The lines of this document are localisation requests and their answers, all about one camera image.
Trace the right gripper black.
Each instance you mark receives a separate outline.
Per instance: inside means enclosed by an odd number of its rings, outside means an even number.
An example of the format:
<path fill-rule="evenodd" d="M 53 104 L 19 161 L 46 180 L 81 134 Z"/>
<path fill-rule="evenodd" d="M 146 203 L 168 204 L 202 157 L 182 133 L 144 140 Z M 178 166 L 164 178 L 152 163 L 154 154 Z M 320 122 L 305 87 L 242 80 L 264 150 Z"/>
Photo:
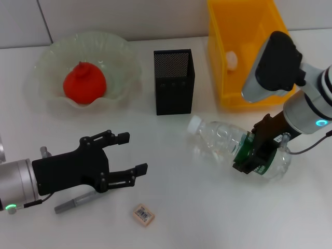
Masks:
<path fill-rule="evenodd" d="M 286 121 L 284 113 L 280 112 L 274 117 L 266 114 L 253 128 L 254 145 L 262 145 L 262 147 L 256 150 L 252 141 L 244 140 L 233 160 L 232 167 L 245 174 L 251 172 L 264 174 L 274 160 L 277 146 L 284 133 L 288 133 L 293 138 L 293 128 Z"/>

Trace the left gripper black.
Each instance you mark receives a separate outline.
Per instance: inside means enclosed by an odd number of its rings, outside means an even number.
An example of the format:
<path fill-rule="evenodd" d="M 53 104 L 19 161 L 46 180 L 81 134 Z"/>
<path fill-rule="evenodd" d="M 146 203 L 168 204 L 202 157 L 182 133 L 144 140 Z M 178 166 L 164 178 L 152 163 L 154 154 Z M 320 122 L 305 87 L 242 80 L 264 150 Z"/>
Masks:
<path fill-rule="evenodd" d="M 79 140 L 79 147 L 72 152 L 34 160 L 33 171 L 38 193 L 47 195 L 79 185 L 89 185 L 97 192 L 133 187 L 138 177 L 146 175 L 148 164 L 109 172 L 108 158 L 103 148 L 129 143 L 128 132 L 115 135 L 111 130 Z"/>

